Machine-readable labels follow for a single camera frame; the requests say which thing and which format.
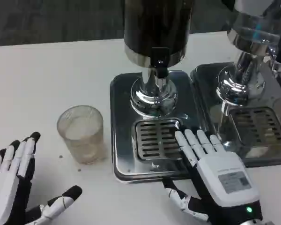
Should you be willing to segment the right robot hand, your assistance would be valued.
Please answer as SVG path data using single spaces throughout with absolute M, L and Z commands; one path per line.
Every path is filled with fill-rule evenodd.
M 172 179 L 163 179 L 168 197 L 181 211 L 211 225 L 263 223 L 259 192 L 236 153 L 198 128 L 172 128 L 170 134 L 199 195 L 188 195 Z

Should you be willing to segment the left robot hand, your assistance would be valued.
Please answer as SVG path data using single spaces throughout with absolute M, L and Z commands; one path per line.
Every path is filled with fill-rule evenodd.
M 82 188 L 74 185 L 45 205 L 27 209 L 40 136 L 33 132 L 0 150 L 0 225 L 48 225 L 82 194 Z

